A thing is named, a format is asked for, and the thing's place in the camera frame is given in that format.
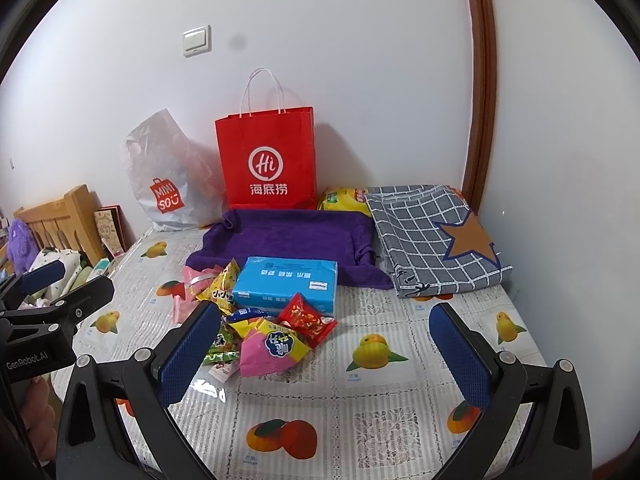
red snack package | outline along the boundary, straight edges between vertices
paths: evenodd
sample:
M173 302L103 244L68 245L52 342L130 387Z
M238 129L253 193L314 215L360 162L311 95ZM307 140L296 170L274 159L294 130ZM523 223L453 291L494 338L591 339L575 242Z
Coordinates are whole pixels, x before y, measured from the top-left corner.
M333 317L324 317L299 292L291 298L289 304L280 313L277 324L288 326L300 332L306 343L315 348L329 335L338 322Z

brown star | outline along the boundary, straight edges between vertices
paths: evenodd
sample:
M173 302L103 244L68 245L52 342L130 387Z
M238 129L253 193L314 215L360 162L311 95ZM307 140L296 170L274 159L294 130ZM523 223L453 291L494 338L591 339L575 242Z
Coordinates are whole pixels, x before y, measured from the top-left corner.
M434 222L434 224L451 238L447 252L442 257L443 260L453 260L465 254L475 253L500 269L500 260L495 254L494 243L482 229L478 217L471 211L460 224L442 222Z

white wall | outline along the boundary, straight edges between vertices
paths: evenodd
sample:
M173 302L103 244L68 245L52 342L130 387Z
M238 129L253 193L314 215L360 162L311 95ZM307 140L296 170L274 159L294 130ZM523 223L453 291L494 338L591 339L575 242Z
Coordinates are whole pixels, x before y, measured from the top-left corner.
M212 52L184 58L182 31L207 23ZM213 121L236 113L259 66L289 105L315 108L320 189L459 186L471 49L467 0L60 0L0 87L0 206L85 182L140 234L148 221L122 171L124 136L166 107L216 150ZM259 98L267 81L257 106L274 105Z
M495 0L481 221L548 364L574 362L599 465L640 430L640 64L593 0Z

lace patterned tablecloth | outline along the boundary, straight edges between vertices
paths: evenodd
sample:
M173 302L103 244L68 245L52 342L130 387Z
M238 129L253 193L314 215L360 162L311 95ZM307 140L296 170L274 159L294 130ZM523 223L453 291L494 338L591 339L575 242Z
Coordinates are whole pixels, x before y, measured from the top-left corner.
M172 297L158 296L158 287L181 281L180 270L187 256L202 245L203 234L149 231L141 238L112 275L113 301L79 327L76 354L89 353L103 362L129 358L141 346L155 346L174 326ZM166 243L166 256L158 250L151 251L154 257L143 256L158 242ZM169 411L220 480L429 479L464 437L447 429L447 417L462 395L428 330L430 309L439 301L400 300L392 290L341 286L335 305L338 326L295 368L254 378L236 373L220 383L209 374L210 367L201 367L182 401ZM498 312L524 326L500 286L448 301L495 349L508 349L524 363L545 364L528 332L498 345ZM120 313L117 334L90 326L111 310ZM353 351L369 334L381 335L393 352L407 360L347 371ZM61 398L70 374L71 368L53 374L54 389ZM123 406L121 410L140 459L155 466L135 419ZM528 410L521 406L489 475L506 466ZM277 418L306 422L291 424L287 431L302 428L303 434L309 424L313 426L318 442L311 458L295 458L284 448L267 452L248 445L252 427ZM310 442L308 433L300 442ZM293 455L300 453L309 454L309 450L294 450Z

white label sticker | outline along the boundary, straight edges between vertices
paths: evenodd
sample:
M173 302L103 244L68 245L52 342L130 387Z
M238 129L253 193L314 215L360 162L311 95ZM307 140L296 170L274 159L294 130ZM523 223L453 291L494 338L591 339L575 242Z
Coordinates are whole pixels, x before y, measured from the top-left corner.
M327 282L309 282L309 288L314 290L327 290L329 284Z

